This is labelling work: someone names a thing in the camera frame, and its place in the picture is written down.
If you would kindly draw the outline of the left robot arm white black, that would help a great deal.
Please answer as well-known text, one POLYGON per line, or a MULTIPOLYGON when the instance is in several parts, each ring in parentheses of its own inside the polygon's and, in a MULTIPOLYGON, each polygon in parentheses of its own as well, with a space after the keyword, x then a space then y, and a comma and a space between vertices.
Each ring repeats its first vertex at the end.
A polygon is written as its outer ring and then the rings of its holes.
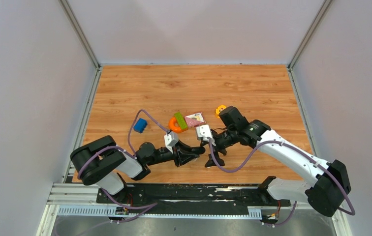
POLYGON ((145 142, 131 155, 108 135, 75 149, 69 158, 84 185, 96 184, 105 189, 114 202, 123 203, 128 190, 119 173, 138 181, 150 174, 150 165, 173 161, 179 167, 204 152, 204 147, 191 147, 176 138, 166 138, 165 147, 156 148, 145 142))

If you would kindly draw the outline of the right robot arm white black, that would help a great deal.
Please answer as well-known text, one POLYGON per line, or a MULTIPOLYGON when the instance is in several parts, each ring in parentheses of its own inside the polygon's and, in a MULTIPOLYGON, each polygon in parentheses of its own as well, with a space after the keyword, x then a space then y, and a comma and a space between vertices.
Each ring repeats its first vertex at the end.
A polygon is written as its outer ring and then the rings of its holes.
POLYGON ((308 203, 327 217, 338 210, 352 216, 356 214, 348 197, 351 185, 347 168, 342 162, 329 162, 304 151, 266 123, 257 119, 249 122, 234 106, 224 108, 218 116, 225 125, 223 132, 218 134, 207 124, 196 128, 197 138, 210 149, 207 168, 216 166, 223 172, 235 173, 248 163, 256 151, 260 151, 302 177, 302 180, 285 180, 276 176, 266 178, 258 192, 262 204, 290 200, 308 203), (226 149, 237 143, 252 150, 239 167, 226 169, 219 154, 226 155, 226 149))

